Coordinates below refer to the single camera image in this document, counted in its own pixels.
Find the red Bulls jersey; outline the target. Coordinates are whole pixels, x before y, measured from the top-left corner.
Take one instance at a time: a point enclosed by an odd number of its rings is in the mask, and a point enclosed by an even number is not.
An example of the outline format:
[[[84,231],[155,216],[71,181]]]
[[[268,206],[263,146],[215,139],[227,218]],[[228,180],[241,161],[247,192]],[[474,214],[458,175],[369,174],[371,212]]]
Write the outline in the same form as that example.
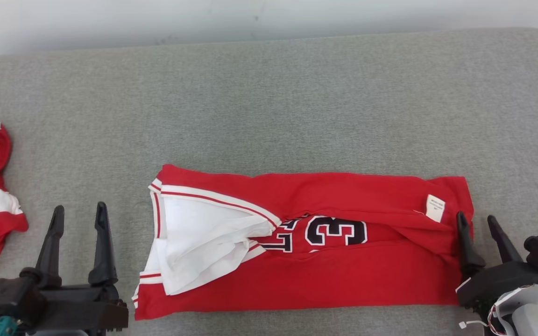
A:
[[[454,305],[466,178],[207,174],[164,165],[136,319],[179,312]]]

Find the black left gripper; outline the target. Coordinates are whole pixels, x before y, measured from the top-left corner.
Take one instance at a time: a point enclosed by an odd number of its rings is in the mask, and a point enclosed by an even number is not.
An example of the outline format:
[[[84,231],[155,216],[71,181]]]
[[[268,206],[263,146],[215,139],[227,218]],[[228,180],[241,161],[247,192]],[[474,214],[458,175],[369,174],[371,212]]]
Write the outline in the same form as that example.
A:
[[[51,222],[43,239],[34,267],[19,273],[47,288],[41,293],[46,298],[45,308],[31,334],[60,332],[76,334],[106,334],[120,332],[129,326],[129,310],[115,287],[118,281],[113,237],[110,230],[107,206],[98,202],[94,224],[97,232],[94,266],[88,274],[90,285],[62,287],[58,274],[59,242],[64,234],[64,206],[54,208]]]

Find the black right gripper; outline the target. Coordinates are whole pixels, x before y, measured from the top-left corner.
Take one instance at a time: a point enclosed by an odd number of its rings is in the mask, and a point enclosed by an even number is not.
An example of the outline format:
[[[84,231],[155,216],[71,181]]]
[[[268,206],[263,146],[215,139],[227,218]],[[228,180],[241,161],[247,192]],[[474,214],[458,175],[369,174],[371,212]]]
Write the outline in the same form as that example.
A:
[[[527,285],[538,284],[538,268],[524,262],[511,239],[493,215],[487,217],[502,264],[485,268],[485,260],[474,250],[469,221],[464,212],[456,215],[460,272],[465,281],[457,290],[458,304],[474,308],[477,302],[497,298]]]

